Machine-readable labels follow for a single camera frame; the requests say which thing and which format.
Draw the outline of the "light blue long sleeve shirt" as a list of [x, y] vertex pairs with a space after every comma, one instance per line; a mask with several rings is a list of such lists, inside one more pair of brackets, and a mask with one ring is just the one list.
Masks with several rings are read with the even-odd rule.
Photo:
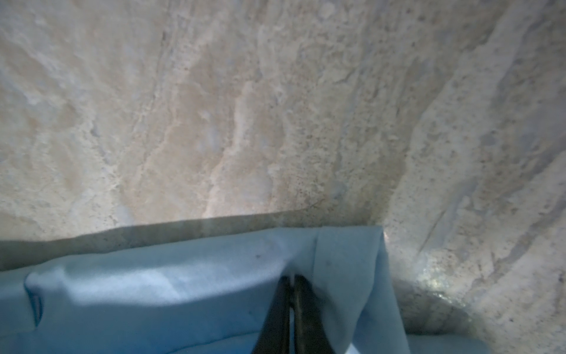
[[405, 332], [380, 227], [272, 229], [1, 273], [3, 353], [250, 353], [283, 277], [311, 285], [336, 353], [487, 353]]

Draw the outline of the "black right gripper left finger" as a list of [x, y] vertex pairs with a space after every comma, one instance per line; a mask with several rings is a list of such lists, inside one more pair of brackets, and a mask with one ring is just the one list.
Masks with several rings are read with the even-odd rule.
[[262, 330], [252, 354], [290, 353], [291, 286], [288, 277], [282, 277], [271, 301]]

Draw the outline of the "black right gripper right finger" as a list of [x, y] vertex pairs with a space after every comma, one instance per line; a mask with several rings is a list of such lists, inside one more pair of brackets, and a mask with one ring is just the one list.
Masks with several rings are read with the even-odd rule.
[[297, 354], [335, 354], [322, 323], [318, 298], [302, 275], [294, 277], [294, 347]]

